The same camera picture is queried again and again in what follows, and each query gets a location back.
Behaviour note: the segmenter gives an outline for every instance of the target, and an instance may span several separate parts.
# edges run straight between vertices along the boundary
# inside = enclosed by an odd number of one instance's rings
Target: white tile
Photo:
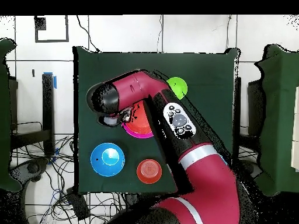
[[[41,205],[25,205],[25,213],[29,224],[39,224],[48,208],[48,206]]]
[[[240,147],[240,149],[239,149],[239,159],[240,160],[249,160],[251,162],[256,162],[257,157],[258,157],[258,154],[255,153],[254,151],[252,151],[248,148]]]
[[[28,145],[27,146],[27,150],[29,152],[29,154],[31,156],[44,156],[44,152],[42,152],[40,150],[39,145],[36,143],[34,145]],[[27,160],[30,159],[30,157],[28,156],[27,154],[27,150],[25,147],[21,147],[19,149],[14,149],[13,152],[12,152],[12,161],[11,161],[11,168],[23,163],[23,162],[26,162]]]
[[[89,16],[91,42],[104,52],[156,52],[161,31],[159,20],[160,15]]]
[[[299,113],[299,87],[296,87],[295,113]]]
[[[8,38],[15,39],[15,17],[0,16],[0,39]],[[15,52],[12,50],[6,56],[6,60],[14,60]]]
[[[291,166],[295,169],[299,169],[299,142],[293,141]]]
[[[299,142],[299,113],[294,117],[293,140]]]
[[[39,39],[61,39],[65,36],[64,16],[45,16],[46,29]],[[88,27],[87,16],[79,16],[81,26]],[[75,15],[68,16],[69,42],[36,43],[34,16],[16,17],[17,60],[72,60],[72,46],[88,46],[88,35],[80,28]]]
[[[62,141],[58,142],[58,140],[64,137],[71,137],[71,136],[55,135],[56,148],[61,147]],[[64,178],[64,183],[65,183],[64,192],[66,193],[66,189],[74,186],[74,163],[71,162],[70,158],[64,157],[65,155],[72,156],[72,151],[69,147],[69,142],[67,142],[66,145],[64,145],[60,149],[60,156],[56,155],[57,160],[55,161],[54,164],[56,171],[58,171],[59,174],[61,174]],[[58,188],[62,189],[61,177],[59,177],[56,171],[54,170],[53,165],[51,164],[47,165],[46,172],[50,175],[52,186],[53,189],[55,190],[57,190]],[[59,196],[59,194],[55,194],[55,192],[53,192],[53,189],[51,188],[50,185],[50,179],[46,174],[46,172],[41,175],[40,181],[36,183],[32,183],[32,182],[29,183],[26,191],[26,197],[25,197],[26,204],[51,204],[55,202],[55,200]]]
[[[65,211],[67,212],[69,218],[72,218],[75,216],[75,213],[73,210],[70,210],[72,206],[64,206]],[[42,221],[42,224],[70,224],[70,222],[67,219],[67,214],[62,209],[56,208],[56,216],[57,218],[63,219],[63,220],[56,220],[54,219],[51,214],[49,213],[52,208],[50,206],[41,206],[41,205],[26,205],[25,206],[25,212],[26,217],[28,218],[28,221],[30,224],[39,224],[41,219],[43,218],[42,215],[45,214],[45,218]],[[78,224],[78,218],[74,217],[70,219],[72,224]],[[86,224],[89,224],[89,218],[85,219]],[[79,224],[85,224],[84,220],[79,221]]]
[[[42,74],[52,72],[57,78],[54,91],[54,132],[74,132],[74,84],[72,62],[27,62],[16,65],[18,87],[18,121],[43,120]]]
[[[116,193],[91,193],[91,205],[110,205],[112,203],[119,204],[119,198]],[[120,204],[125,205],[121,196]]]
[[[299,49],[299,32],[289,15],[238,15],[240,61],[260,61],[268,44],[279,44],[290,51]]]
[[[165,15],[164,52],[224,53],[229,15]],[[228,48],[235,47],[236,15],[228,27]]]
[[[117,209],[114,205],[110,206],[91,206],[91,224],[103,224],[107,223],[117,212]]]
[[[247,93],[248,83],[260,79],[261,74],[259,69],[253,63],[239,63],[238,76],[241,77],[240,125],[247,127],[248,126],[248,93]]]
[[[8,67],[9,75],[10,76],[16,76],[16,67],[15,67],[15,62],[12,61],[7,61],[6,65]]]

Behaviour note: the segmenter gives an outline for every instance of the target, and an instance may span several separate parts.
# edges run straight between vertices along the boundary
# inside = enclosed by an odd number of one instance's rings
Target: button panel
[[[196,127],[184,109],[177,103],[168,103],[163,111],[168,125],[179,139],[189,139],[196,133]]]

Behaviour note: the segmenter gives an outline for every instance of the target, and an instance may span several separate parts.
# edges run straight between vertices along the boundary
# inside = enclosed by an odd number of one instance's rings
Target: red robot arm
[[[146,70],[136,70],[95,85],[87,94],[89,107],[106,116],[142,99],[178,190],[182,188],[182,173],[186,175],[183,183],[192,188],[155,207],[172,212],[180,224],[239,224],[233,172],[164,80]]]

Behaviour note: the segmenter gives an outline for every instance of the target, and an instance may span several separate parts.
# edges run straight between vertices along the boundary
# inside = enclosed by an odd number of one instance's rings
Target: green table
[[[260,135],[263,173],[256,183],[266,195],[281,191],[299,193],[299,173],[291,167],[299,52],[268,45],[263,60],[256,65],[262,71],[266,94],[266,118]]]
[[[188,85],[187,97],[232,152],[232,102],[236,49],[228,54],[95,54],[77,47],[79,84],[79,191],[118,193],[172,193],[175,183],[154,138],[137,139],[121,126],[108,128],[96,122],[86,103],[88,89],[134,69],[157,69],[168,77],[183,78]],[[185,97],[183,104],[189,109]],[[124,151],[126,163],[113,177],[102,177],[93,171],[90,156],[101,143],[112,142]],[[161,179],[151,185],[140,182],[136,169],[144,159],[155,159],[162,166]]]

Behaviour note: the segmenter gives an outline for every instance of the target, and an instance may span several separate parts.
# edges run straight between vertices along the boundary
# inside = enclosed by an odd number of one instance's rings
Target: green panel
[[[265,74],[266,119],[260,137],[260,164],[265,174],[256,182],[266,195],[299,192],[299,173],[291,167],[299,53],[283,51],[277,45],[270,45],[266,52],[266,59],[257,63]]]
[[[22,189],[19,182],[14,180],[8,172],[11,163],[11,100],[9,96],[8,70],[4,63],[8,52],[16,45],[7,38],[0,39],[0,188],[17,192]]]
[[[200,110],[232,151],[232,99],[234,59],[237,50],[228,54],[156,54],[90,53],[77,47],[79,56],[79,190],[80,192],[168,193],[176,190],[172,176],[154,138],[136,139],[121,126],[103,127],[88,109],[86,93],[96,83],[107,81],[134,69],[157,69],[169,77],[178,76],[188,85],[187,97]],[[96,174],[90,164],[93,149],[113,142],[122,148],[126,163],[113,177]],[[138,164],[155,159],[162,166],[159,182],[146,185],[136,175]]]

